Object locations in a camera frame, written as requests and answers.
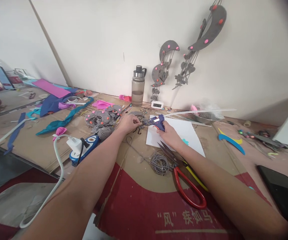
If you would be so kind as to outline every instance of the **plastic bottle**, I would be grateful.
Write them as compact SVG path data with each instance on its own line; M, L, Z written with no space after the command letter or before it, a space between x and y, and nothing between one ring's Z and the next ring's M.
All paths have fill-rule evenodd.
M131 104L134 106L142 106L143 104L145 75L146 68L137 65L131 81Z
M20 77L16 75L14 70L1 59L0 59L0 67L4 69L11 83L22 83Z

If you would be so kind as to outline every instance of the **smartphone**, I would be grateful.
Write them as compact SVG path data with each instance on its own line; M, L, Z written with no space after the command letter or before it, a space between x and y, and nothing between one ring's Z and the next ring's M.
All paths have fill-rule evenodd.
M288 221L288 177L261 165L256 167L282 216Z
M6 72L2 67L0 67L0 82L4 86L5 89L15 89L14 85L10 82L7 77Z

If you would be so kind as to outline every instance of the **red scissors handle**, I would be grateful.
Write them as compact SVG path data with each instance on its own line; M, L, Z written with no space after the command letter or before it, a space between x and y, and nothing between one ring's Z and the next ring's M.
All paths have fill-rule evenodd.
M184 190L181 186L181 183L180 183L180 179L178 177L178 173L186 180L186 182L188 182L188 184L194 189L194 191L197 193L197 195L200 197L200 200L201 200L201 204L200 205L197 205L195 204L192 200L190 200L188 198L188 196L184 193ZM206 199L204 197L204 195L199 191L199 189L182 173L182 171L178 168L178 167L175 167L174 168L174 174L175 174L175 179L176 179L176 183L177 183L177 186L178 186L178 189L180 190L182 196L186 199L186 201L189 202L189 204L192 206L192 207L195 207L197 209L203 209L206 207Z

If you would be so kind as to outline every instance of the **yellow scissors handle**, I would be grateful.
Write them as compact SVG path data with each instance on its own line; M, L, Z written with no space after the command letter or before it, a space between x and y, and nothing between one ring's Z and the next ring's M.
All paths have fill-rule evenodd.
M195 175L195 173L192 171L192 169L187 165L186 169L190 172L190 174L195 178L195 180L199 183L199 185L206 191L209 192L208 188L198 179L198 177Z

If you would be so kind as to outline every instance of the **clear plastic bag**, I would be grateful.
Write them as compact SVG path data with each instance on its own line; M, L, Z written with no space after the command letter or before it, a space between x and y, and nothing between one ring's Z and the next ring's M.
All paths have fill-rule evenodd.
M220 107L213 103L208 98L203 98L198 104L195 106L191 106L191 110L207 110L207 109L220 109ZM204 113L196 113L197 116L211 119L211 120L222 120L224 119L224 116L221 111L215 111L215 112L204 112Z

